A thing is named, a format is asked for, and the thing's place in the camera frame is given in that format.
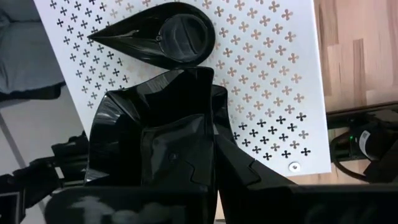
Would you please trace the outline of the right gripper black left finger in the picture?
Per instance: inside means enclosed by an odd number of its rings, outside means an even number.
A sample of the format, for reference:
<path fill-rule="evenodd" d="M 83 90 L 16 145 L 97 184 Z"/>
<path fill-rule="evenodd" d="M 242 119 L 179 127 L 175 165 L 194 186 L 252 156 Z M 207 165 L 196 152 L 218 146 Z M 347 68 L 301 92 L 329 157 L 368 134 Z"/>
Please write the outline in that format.
<path fill-rule="evenodd" d="M 137 187 L 64 190 L 48 202 L 46 224 L 213 224 L 217 204 L 212 155 L 146 156 Z"/>

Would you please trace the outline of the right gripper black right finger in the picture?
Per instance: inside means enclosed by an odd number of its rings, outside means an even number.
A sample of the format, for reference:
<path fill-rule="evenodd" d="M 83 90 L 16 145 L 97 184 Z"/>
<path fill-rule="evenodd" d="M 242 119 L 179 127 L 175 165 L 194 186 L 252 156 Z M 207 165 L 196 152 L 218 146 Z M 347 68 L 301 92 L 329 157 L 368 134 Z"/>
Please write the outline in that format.
<path fill-rule="evenodd" d="M 297 185 L 215 137 L 226 224 L 398 224 L 398 184 Z"/>

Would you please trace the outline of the black teardrop plate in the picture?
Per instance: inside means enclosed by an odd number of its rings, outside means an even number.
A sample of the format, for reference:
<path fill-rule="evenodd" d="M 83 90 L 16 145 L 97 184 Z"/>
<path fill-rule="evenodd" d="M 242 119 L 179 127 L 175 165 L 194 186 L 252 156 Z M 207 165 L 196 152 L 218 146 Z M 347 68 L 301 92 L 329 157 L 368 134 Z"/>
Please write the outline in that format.
<path fill-rule="evenodd" d="M 212 53 L 215 28 L 199 8 L 168 2 L 127 17 L 88 36 L 156 67 L 195 67 Z"/>

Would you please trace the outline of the white perforated metal shelf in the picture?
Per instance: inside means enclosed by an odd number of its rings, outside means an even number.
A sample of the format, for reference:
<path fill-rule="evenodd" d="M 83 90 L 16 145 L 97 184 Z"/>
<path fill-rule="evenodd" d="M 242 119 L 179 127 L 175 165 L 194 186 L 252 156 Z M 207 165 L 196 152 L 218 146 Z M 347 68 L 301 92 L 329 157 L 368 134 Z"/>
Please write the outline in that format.
<path fill-rule="evenodd" d="M 313 0 L 34 0 L 84 130 L 108 90 L 162 73 L 89 35 L 169 2 L 195 6 L 214 25 L 203 65 L 228 91 L 239 147 L 286 177 L 329 172 Z"/>

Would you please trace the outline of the grey padded seat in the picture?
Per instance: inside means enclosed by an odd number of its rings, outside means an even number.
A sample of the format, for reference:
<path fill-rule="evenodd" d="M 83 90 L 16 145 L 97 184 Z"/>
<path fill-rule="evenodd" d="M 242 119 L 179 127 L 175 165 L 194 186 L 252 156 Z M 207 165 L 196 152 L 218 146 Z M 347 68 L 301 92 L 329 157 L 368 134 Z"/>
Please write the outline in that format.
<path fill-rule="evenodd" d="M 53 100 L 65 86 L 33 0 L 0 0 L 0 102 Z"/>

